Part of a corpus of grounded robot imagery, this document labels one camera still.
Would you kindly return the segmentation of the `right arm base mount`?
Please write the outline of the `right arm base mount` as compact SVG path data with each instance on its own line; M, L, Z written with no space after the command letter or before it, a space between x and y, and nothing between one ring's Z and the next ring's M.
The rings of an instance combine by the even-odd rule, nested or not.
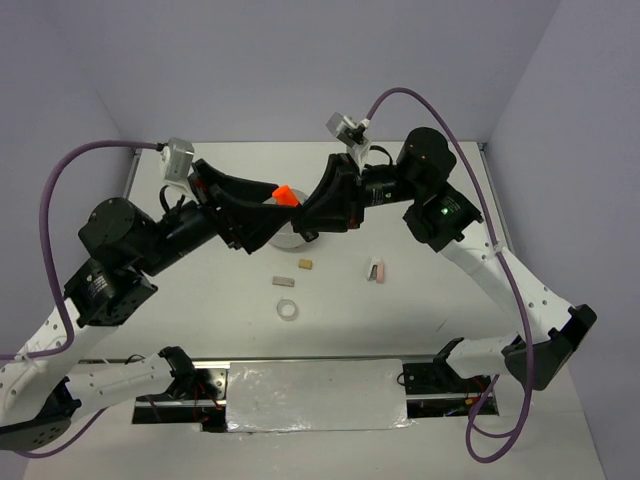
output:
M428 362L402 364L396 383L405 391L409 419L466 416L487 390L489 376L464 379L446 363L461 341L451 340Z

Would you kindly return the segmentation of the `grey eraser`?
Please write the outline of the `grey eraser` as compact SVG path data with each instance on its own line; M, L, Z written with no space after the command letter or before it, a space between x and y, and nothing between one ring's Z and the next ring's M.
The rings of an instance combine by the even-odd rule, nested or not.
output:
M282 277L282 276L273 276L272 284L274 286L282 286L292 288L295 286L295 280L290 277Z

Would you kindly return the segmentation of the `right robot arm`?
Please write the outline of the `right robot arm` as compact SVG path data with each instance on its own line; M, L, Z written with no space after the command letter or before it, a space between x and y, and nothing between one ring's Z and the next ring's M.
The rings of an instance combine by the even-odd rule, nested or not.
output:
M357 229L367 208L407 201L403 219L412 236L465 272L517 329L502 337L449 341L436 355L436 383L457 391L469 378L510 375L545 390L594 325L596 313L556 295L505 246L488 215L448 181L456 157L445 137L419 127L395 162L358 168L332 154L324 175L294 217L302 235Z

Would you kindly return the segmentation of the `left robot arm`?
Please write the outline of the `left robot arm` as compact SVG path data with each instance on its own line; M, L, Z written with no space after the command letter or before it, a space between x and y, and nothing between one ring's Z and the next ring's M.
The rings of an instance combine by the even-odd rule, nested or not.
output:
M131 201L100 203L79 237L88 260L66 283L60 305L1 369L1 447L46 456L80 418L143 395L182 399L203 382L189 355L168 346L95 374L74 366L115 333L156 292L152 278L213 238L254 252L294 218L299 207L273 198L275 186L226 175L197 161L189 194L152 219Z

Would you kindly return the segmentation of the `orange marker cap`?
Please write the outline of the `orange marker cap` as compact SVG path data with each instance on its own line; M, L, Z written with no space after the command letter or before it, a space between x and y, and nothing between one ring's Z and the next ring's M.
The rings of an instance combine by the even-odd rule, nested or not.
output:
M271 197L279 206L297 207L300 204L295 192L288 185L277 187L272 192Z

